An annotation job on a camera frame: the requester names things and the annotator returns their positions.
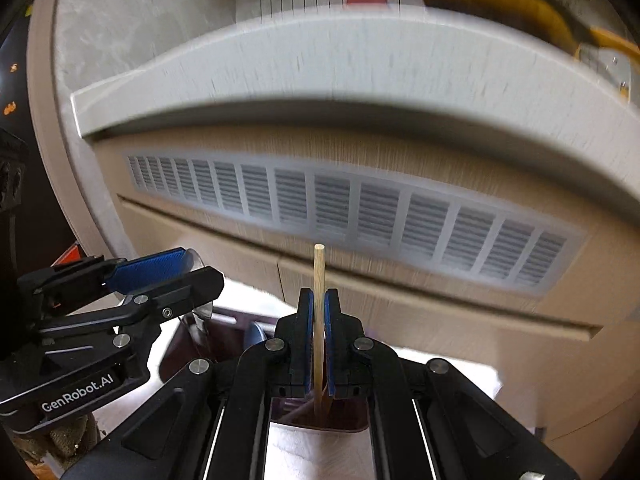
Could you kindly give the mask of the dark wok pan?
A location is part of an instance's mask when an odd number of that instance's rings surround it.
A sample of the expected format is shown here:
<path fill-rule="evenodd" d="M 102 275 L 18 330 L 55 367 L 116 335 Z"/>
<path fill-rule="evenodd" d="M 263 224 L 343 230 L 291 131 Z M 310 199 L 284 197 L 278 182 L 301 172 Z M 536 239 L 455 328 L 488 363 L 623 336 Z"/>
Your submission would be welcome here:
<path fill-rule="evenodd" d="M 430 8 L 469 14 L 525 32 L 568 54 L 598 44 L 591 29 L 556 0 L 423 0 Z"/>

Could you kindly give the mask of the blue plastic spoon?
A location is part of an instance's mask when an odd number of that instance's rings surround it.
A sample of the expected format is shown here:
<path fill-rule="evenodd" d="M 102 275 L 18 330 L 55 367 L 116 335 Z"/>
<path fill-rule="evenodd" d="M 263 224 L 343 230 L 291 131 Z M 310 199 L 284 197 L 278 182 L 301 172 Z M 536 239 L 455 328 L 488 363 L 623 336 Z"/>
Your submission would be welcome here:
<path fill-rule="evenodd" d="M 261 344 L 268 339 L 264 329 L 259 323 L 249 322 L 244 330 L 243 348 L 248 349 L 255 344 Z"/>

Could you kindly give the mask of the purple plastic utensil bin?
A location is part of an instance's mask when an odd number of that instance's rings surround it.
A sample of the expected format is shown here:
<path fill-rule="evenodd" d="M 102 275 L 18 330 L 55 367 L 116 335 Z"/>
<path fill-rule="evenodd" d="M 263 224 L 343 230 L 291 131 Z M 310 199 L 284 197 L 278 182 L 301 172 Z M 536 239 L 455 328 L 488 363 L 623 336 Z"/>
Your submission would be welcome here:
<path fill-rule="evenodd" d="M 167 382 L 197 358 L 214 363 L 234 360 L 252 344 L 272 337 L 276 324 L 274 316 L 221 308 L 198 309 L 187 314 L 160 360 L 160 380 Z M 334 400 L 322 396 L 319 413 L 309 396 L 277 398 L 272 404 L 271 419 L 283 425 L 326 431 L 357 432 L 369 426 L 367 403 L 363 398 Z"/>

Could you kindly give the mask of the grey ventilation grille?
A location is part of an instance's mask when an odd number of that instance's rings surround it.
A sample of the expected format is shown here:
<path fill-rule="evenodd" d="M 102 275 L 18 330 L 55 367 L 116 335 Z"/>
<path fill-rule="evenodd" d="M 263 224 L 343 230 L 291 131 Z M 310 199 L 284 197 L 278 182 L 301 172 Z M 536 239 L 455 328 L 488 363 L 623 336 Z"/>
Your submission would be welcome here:
<path fill-rule="evenodd" d="M 572 264 L 577 226 L 460 186 L 309 158 L 126 151 L 134 190 L 273 232 L 541 295 Z"/>

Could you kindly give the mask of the dark translucent plastic spoon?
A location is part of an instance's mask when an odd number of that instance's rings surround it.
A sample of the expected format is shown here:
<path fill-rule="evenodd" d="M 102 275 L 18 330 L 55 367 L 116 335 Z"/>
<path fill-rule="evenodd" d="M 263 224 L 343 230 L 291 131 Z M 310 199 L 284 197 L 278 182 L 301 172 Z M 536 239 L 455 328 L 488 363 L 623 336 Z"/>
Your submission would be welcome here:
<path fill-rule="evenodd" d="M 204 282 L 201 277 L 201 270 L 205 264 L 201 256 L 193 249 L 188 248 L 182 260 L 183 271 L 187 274 L 195 273 L 191 283 L 195 290 L 194 308 L 192 314 L 196 328 L 204 335 L 208 334 L 208 323 L 213 314 L 213 301 L 205 300 Z"/>

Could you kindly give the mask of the white kitchen countertop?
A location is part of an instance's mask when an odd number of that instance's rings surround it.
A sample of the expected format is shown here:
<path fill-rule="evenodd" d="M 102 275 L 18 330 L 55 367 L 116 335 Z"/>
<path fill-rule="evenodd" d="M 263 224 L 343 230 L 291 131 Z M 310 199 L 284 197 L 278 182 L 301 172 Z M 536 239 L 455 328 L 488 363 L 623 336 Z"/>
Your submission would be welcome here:
<path fill-rule="evenodd" d="M 520 165 L 639 218 L 639 111 L 567 54 L 417 6 L 256 18 L 70 98 L 86 139 L 273 124 L 424 136 Z"/>

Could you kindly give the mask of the wooden chopstick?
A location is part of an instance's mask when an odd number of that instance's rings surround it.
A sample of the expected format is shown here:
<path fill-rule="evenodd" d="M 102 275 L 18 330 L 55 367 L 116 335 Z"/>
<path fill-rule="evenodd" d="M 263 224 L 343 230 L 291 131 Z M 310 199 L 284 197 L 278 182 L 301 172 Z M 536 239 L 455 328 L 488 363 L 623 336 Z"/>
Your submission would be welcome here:
<path fill-rule="evenodd" d="M 314 417 L 322 419 L 324 377 L 324 295 L 326 294 L 326 248 L 314 245 Z"/>

